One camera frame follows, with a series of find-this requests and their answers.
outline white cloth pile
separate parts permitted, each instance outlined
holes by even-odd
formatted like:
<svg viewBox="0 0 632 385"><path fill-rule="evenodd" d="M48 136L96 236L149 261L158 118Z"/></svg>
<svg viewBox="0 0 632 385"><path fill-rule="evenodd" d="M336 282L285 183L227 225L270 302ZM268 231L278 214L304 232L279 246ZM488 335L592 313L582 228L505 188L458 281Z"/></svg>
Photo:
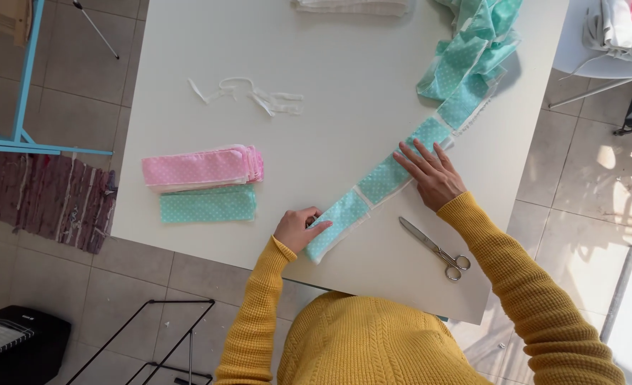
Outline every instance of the white cloth pile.
<svg viewBox="0 0 632 385"><path fill-rule="evenodd" d="M293 0L298 11L402 16L409 0Z"/></svg>
<svg viewBox="0 0 632 385"><path fill-rule="evenodd" d="M599 0L590 7L582 32L583 45L632 62L631 3L632 0Z"/></svg>

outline metal scissors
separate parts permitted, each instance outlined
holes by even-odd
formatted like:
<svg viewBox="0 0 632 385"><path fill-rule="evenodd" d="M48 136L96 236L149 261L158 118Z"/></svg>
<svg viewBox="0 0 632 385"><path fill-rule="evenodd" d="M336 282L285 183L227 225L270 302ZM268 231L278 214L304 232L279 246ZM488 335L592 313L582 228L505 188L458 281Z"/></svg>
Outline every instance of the metal scissors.
<svg viewBox="0 0 632 385"><path fill-rule="evenodd" d="M449 266L445 269L445 274L447 278L452 281L458 281L461 278L461 271L468 270L471 268L471 260L469 260L463 254L457 256L456 258L452 258L449 254L447 254L444 250L440 249L440 246L436 245L435 242L432 242L430 238L425 236L421 230L418 230L416 226L412 225L404 219L403 217L399 217L399 222L402 223L402 226L408 230L408 232L412 233L416 238L418 238L423 244L430 250L433 250L440 258L442 258Z"/></svg>

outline pink polka dot fabric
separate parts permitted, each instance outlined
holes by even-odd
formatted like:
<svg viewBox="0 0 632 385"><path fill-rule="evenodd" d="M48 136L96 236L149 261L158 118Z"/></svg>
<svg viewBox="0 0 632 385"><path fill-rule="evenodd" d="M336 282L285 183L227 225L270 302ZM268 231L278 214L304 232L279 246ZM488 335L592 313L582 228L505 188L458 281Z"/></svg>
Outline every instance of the pink polka dot fabric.
<svg viewBox="0 0 632 385"><path fill-rule="evenodd" d="M254 146L234 144L205 152L142 159L145 185L156 193L199 190L264 179L264 166Z"/></svg>

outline woman's left hand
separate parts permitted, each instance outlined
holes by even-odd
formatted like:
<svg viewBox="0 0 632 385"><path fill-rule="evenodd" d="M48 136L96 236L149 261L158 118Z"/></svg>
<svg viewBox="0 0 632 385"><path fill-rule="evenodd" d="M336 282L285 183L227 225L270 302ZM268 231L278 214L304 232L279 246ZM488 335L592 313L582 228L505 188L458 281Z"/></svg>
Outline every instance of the woman's left hand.
<svg viewBox="0 0 632 385"><path fill-rule="evenodd" d="M280 219L280 223L277 224L274 237L293 253L299 253L318 234L332 226L332 221L323 221L311 229L307 229L321 214L323 212L316 207L305 208L300 211L288 210Z"/></svg>

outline yellow sweater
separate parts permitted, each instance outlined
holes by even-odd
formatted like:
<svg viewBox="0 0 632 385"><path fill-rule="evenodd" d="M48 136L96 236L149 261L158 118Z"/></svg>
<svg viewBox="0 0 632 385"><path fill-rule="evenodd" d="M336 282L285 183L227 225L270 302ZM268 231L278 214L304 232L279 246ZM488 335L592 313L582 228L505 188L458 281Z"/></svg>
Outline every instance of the yellow sweater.
<svg viewBox="0 0 632 385"><path fill-rule="evenodd" d="M470 192L437 213L456 229L483 268L531 355L538 385L625 384L611 350L513 238L500 231ZM228 331L217 385L266 385L280 274L297 256L271 237ZM470 367L436 316L386 299L339 292L299 313L285 341L278 384L489 384Z"/></svg>

